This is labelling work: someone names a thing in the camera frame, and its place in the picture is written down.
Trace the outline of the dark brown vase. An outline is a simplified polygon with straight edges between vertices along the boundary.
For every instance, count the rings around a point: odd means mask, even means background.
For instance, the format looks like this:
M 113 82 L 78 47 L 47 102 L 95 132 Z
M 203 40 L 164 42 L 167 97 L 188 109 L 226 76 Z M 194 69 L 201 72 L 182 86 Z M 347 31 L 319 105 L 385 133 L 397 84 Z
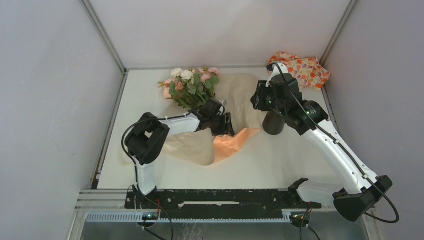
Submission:
M 262 128 L 267 134 L 276 136 L 283 131 L 285 124 L 286 121 L 281 115 L 275 111 L 268 111 L 262 122 Z

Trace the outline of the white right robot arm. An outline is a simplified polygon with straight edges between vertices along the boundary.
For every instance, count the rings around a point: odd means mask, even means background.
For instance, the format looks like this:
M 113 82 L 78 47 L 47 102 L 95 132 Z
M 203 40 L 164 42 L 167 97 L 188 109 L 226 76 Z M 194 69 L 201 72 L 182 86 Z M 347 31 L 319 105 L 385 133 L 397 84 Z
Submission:
M 303 99 L 290 74 L 259 80 L 250 101 L 255 110 L 266 112 L 262 127 L 267 134 L 292 128 L 319 151 L 341 181 L 340 185 L 305 178 L 297 181 L 289 194 L 293 207 L 302 208 L 308 202 L 333 206 L 346 220 L 355 222 L 392 187 L 387 175 L 377 175 L 352 152 L 317 102 Z

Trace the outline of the pink white flower bouquet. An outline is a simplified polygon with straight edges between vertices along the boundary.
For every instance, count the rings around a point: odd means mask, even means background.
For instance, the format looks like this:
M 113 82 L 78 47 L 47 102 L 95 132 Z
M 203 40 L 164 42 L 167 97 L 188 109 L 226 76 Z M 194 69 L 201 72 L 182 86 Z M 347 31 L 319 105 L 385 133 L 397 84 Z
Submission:
M 208 100 L 216 98 L 215 87 L 220 83 L 221 72 L 216 67 L 175 68 L 170 78 L 158 82 L 165 99 L 190 111 L 200 110 Z

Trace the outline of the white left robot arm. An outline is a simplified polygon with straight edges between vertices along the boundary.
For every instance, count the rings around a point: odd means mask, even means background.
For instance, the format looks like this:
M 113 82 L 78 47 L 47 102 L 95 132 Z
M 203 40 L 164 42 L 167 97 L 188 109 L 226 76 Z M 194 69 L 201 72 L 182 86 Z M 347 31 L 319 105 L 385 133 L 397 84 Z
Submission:
M 159 157 L 167 137 L 210 129 L 215 136 L 234 136 L 231 114 L 218 100 L 211 98 L 200 109 L 190 109 L 182 115 L 159 118 L 151 112 L 129 126 L 121 137 L 123 152 L 134 164 L 137 202 L 149 209 L 156 203 L 154 162 Z

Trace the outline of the cream ribbon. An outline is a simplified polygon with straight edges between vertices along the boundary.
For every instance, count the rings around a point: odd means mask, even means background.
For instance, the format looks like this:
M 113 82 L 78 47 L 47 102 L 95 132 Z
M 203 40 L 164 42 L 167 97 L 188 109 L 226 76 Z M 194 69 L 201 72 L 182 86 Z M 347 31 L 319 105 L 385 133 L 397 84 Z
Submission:
M 133 166 L 134 162 L 125 152 L 118 154 L 118 160 L 123 166 Z

